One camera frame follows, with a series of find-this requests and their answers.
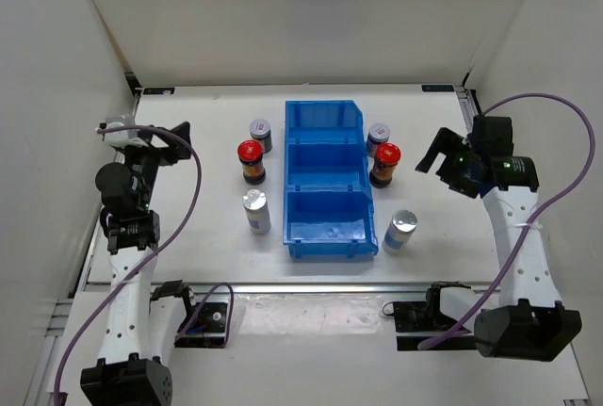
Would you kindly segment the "grey-lid dark jar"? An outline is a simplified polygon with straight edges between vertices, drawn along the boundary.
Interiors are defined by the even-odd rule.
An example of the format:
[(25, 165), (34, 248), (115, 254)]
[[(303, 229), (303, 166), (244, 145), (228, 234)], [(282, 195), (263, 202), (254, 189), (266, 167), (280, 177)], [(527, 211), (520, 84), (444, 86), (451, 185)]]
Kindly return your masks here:
[(382, 122), (373, 123), (367, 132), (367, 155), (374, 157), (379, 146), (385, 144), (391, 136), (390, 127)]
[(265, 119), (255, 119), (249, 125), (250, 136), (257, 141), (263, 149), (263, 153), (267, 154), (272, 149), (271, 127)]

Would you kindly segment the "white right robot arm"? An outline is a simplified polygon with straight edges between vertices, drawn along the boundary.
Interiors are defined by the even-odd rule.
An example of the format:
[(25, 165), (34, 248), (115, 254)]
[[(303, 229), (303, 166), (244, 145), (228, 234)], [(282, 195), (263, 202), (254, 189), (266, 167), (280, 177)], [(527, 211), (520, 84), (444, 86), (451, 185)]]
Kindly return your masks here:
[(450, 189), (481, 198), (499, 273), (480, 297), (448, 285), (427, 302), (423, 318), (429, 327), (443, 331), (455, 323), (420, 342), (418, 349), (436, 349), (467, 330), (483, 357), (553, 361), (581, 331), (582, 321), (579, 311), (563, 305), (548, 267), (534, 162), (513, 155), (510, 130), (496, 132), (491, 142), (474, 143), (442, 127), (417, 170), (428, 172), (439, 154), (445, 158), (437, 176)]

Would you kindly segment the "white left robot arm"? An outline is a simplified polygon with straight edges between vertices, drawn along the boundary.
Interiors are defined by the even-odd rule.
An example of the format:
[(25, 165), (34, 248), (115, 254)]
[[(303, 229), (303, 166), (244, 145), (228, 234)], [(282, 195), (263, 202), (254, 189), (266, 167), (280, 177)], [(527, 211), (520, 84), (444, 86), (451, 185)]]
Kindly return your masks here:
[[(94, 366), (82, 369), (80, 388), (92, 405), (169, 405), (168, 361), (177, 331), (194, 326), (198, 309), (182, 281), (153, 287), (160, 221), (150, 207), (159, 168), (191, 157), (190, 124), (155, 133), (125, 119), (103, 124), (104, 140), (121, 162), (98, 170), (111, 288), (105, 335)], [(163, 140), (156, 147), (152, 139)]]

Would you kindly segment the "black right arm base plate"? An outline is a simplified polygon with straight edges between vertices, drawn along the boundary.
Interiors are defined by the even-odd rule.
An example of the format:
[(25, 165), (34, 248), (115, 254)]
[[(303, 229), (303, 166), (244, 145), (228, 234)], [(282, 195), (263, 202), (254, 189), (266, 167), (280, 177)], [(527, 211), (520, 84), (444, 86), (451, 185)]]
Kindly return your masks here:
[(397, 351), (418, 351), (418, 345), (451, 328), (456, 321), (428, 311), (425, 301), (390, 301), (382, 307), (382, 316), (394, 320)]

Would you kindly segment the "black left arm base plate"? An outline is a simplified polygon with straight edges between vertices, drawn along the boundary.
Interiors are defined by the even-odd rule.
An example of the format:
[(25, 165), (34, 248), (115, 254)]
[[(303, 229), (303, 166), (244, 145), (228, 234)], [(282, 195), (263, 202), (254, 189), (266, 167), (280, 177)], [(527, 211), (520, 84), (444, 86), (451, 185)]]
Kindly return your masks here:
[(230, 338), (235, 292), (230, 284), (212, 286), (174, 337), (177, 348), (225, 349)]

